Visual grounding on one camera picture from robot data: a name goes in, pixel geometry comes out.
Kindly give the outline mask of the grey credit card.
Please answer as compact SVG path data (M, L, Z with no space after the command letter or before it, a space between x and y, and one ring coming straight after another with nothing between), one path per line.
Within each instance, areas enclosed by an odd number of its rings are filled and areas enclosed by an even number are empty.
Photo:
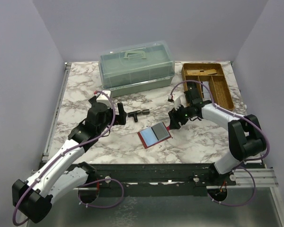
M151 127L151 129L158 141L165 140L171 137L167 127L163 122L155 124Z

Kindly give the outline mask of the light blue card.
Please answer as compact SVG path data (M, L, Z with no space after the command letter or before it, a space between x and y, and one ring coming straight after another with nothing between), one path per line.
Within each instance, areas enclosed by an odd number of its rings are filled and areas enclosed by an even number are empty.
M158 141L152 128L146 128L140 131L140 135L142 136L142 140L145 142L147 147L155 144Z

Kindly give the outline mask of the red card holder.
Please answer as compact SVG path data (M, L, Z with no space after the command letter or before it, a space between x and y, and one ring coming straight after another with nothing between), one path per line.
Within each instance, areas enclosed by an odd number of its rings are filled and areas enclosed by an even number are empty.
M150 148L172 137L168 127L163 122L147 127L137 134L144 148Z

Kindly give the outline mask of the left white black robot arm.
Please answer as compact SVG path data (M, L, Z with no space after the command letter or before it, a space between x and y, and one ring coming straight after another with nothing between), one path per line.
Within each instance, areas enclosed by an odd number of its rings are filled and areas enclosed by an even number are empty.
M104 181L94 167L81 162L71 171L67 169L84 155L98 140L109 133L114 125L125 125L127 113L122 103L107 106L92 101L87 117L73 128L60 150L37 172L25 181L16 180L12 185L12 202L15 207L13 224L20 226L16 214L21 211L28 220L43 220L53 204L76 187L96 186Z

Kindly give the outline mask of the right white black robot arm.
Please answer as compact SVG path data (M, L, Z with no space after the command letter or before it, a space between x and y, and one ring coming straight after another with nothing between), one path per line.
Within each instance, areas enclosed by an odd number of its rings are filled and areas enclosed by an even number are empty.
M174 108L169 111L169 129L178 130L182 125L194 118L206 119L224 128L228 132L229 151L209 167L208 179L213 185L220 185L225 180L225 175L237 168L242 162L249 161L263 151L269 151L267 137L260 128L255 115L243 116L230 112L211 100L204 101L197 91L184 92L188 106L183 106L180 98L169 101L174 103Z

